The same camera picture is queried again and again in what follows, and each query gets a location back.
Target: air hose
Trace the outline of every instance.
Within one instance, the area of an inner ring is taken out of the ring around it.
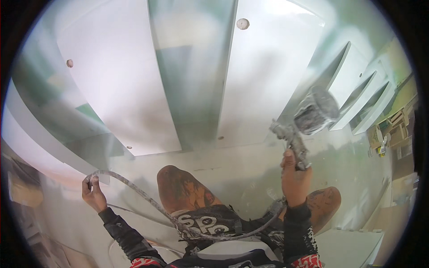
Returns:
[[[141,189],[139,189],[134,183],[132,183],[131,181],[129,181],[126,178],[122,177],[118,173],[115,173],[113,171],[108,171],[108,170],[97,170],[97,171],[89,174],[88,176],[86,176],[85,179],[88,179],[88,181],[89,181],[88,184],[89,184],[90,188],[92,186],[92,177],[95,176],[95,175],[99,175],[99,174],[105,174],[105,175],[109,175],[110,177],[114,177],[115,179],[123,182],[129,188],[131,188],[134,191],[136,191],[141,197],[143,197],[152,206],[154,206],[159,212],[161,212],[164,216],[166,216],[171,221],[171,223],[174,226],[180,227],[180,229],[189,232],[189,234],[191,234],[191,235],[193,235],[195,237],[200,237],[200,238],[203,238],[203,239],[208,239],[208,240],[217,241],[217,242],[219,242],[219,241],[237,240],[237,239],[242,239],[242,238],[246,238],[246,237],[249,237],[249,236],[256,235],[257,233],[261,232],[266,227],[268,227],[276,218],[278,218],[278,216],[282,212],[283,208],[286,206],[285,203],[283,202],[282,206],[279,208],[279,210],[275,213],[275,215],[267,223],[265,223],[264,225],[262,225],[258,229],[254,230],[254,231],[251,231],[250,233],[243,234],[243,235],[238,235],[238,236],[232,236],[232,237],[205,235],[203,233],[200,233],[198,231],[190,229],[185,224],[179,222],[176,218],[174,218],[169,213],[167,213],[167,211],[165,211],[164,208],[160,204],[158,204],[155,200],[153,200],[152,198],[150,198],[150,196],[148,196],[144,191],[142,191]]]

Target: black sleeve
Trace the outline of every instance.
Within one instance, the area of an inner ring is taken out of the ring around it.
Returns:
[[[116,215],[111,208],[98,214],[104,222],[104,228],[118,242],[130,261],[137,258],[151,260],[158,267],[166,266],[165,261],[138,231],[131,228],[121,216]]]
[[[284,263],[318,254],[310,217],[307,202],[298,207],[287,207],[284,215]]]

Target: hand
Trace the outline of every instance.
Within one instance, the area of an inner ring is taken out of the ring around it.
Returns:
[[[97,213],[107,209],[107,200],[100,189],[98,176],[92,178],[92,191],[88,188],[89,179],[82,181],[82,199],[90,205]]]
[[[310,190],[313,170],[309,167],[306,171],[295,170],[295,155],[292,149],[287,149],[283,154],[280,167],[281,189],[286,197],[287,205],[291,208],[302,205],[307,199]]]

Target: white panel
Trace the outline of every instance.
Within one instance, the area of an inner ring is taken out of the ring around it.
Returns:
[[[357,127],[352,130],[352,134],[356,135],[365,132],[381,115],[381,112],[389,104],[389,101],[392,99],[394,94],[395,89],[393,88],[392,83],[388,82],[378,101],[374,104],[365,118],[357,125]]]
[[[286,0],[239,0],[234,24],[218,147],[263,142],[313,55],[324,21]]]
[[[339,108],[343,106],[357,86],[360,75],[363,74],[367,65],[368,61],[359,50],[348,42],[343,58],[326,88],[334,96]]]
[[[374,93],[380,88],[381,81],[381,77],[377,74],[377,71],[375,71],[356,100],[354,100],[347,111],[341,115],[341,117],[329,128],[329,130],[343,129],[343,127],[345,127],[350,122],[350,120],[355,117],[355,115],[369,101],[372,95],[374,95]]]
[[[59,34],[92,109],[135,155],[179,151],[152,42],[146,0],[112,0]]]
[[[9,147],[25,162],[49,178],[67,183],[83,180],[97,168],[62,145],[31,114],[12,80],[7,91],[3,111],[1,136]],[[100,177],[109,184],[109,177]]]
[[[320,260],[326,268],[362,267],[383,236],[383,232],[330,229],[315,237]]]

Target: black shorts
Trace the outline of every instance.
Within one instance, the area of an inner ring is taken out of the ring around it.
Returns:
[[[213,205],[199,208],[194,211],[177,211],[172,214],[179,222],[197,232],[212,235],[230,237],[249,233],[267,223],[272,213],[267,212],[262,218],[256,220],[243,220],[232,208],[225,205]],[[186,241],[186,256],[197,253],[213,244],[213,241],[195,237],[186,230],[175,226],[181,240]],[[280,250],[283,253],[283,222],[278,218],[265,230],[257,233],[262,242],[266,243],[273,251]]]

